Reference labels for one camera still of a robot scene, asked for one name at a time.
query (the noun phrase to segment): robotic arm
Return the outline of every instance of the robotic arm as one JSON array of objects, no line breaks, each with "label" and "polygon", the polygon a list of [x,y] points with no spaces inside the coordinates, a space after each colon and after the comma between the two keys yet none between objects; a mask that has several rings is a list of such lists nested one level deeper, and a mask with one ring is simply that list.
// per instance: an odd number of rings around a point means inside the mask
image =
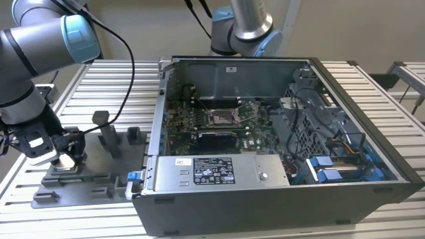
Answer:
[{"label": "robotic arm", "polygon": [[[62,156],[74,162],[83,154],[83,135],[61,127],[30,79],[98,56],[90,25],[73,15],[85,2],[14,0],[18,27],[0,31],[0,131],[2,142],[30,158],[31,165],[51,162],[59,167]],[[213,55],[275,54],[282,36],[262,0],[231,0],[231,6],[215,9],[211,19]]]},{"label": "robotic arm", "polygon": [[82,152],[67,147],[70,132],[30,79],[91,60],[99,46],[83,17],[55,0],[14,0],[11,15],[18,27],[0,31],[0,124],[10,145],[41,165]]}]

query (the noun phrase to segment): wall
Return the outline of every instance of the wall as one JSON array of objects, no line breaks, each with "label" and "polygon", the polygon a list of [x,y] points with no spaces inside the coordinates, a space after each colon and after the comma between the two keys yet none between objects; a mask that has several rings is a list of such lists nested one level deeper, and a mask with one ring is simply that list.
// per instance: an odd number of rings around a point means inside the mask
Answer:
[{"label": "wall", "polygon": [[[206,1],[213,11],[229,5],[229,0]],[[207,32],[211,20],[206,17],[197,0],[191,0],[195,13]],[[265,0],[273,15],[274,26],[280,28],[287,0]],[[131,47],[135,59],[155,60],[161,56],[206,55],[210,41],[191,16],[183,0],[91,0],[90,12]],[[105,58],[129,59],[123,46],[113,36],[98,30]]]},{"label": "wall", "polygon": [[423,9],[423,0],[303,0],[286,55],[355,60],[370,73],[425,61]]}]

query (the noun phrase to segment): motherboard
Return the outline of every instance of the motherboard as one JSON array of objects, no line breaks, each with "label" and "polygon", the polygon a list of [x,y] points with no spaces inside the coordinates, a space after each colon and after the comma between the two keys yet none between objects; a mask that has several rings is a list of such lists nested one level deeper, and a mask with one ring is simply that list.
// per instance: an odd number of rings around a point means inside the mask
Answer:
[{"label": "motherboard", "polygon": [[267,107],[255,99],[170,101],[170,155],[280,154]]}]

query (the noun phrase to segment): small sticker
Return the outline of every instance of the small sticker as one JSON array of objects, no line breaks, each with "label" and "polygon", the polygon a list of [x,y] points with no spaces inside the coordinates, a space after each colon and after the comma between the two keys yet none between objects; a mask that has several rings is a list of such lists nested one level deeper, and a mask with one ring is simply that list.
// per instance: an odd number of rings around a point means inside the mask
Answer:
[{"label": "small sticker", "polygon": [[227,72],[227,73],[230,73],[230,72],[235,72],[235,70],[237,70],[237,67],[226,67],[225,68],[225,72]]},{"label": "small sticker", "polygon": [[190,166],[191,159],[190,158],[175,158],[175,165],[177,166]]}]

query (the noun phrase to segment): blue latch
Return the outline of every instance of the blue latch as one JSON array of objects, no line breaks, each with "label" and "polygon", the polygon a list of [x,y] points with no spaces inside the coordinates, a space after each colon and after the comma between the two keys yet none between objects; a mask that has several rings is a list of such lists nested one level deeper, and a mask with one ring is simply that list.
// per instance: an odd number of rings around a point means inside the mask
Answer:
[{"label": "blue latch", "polygon": [[126,175],[127,182],[139,182],[141,181],[141,171],[129,172]]}]

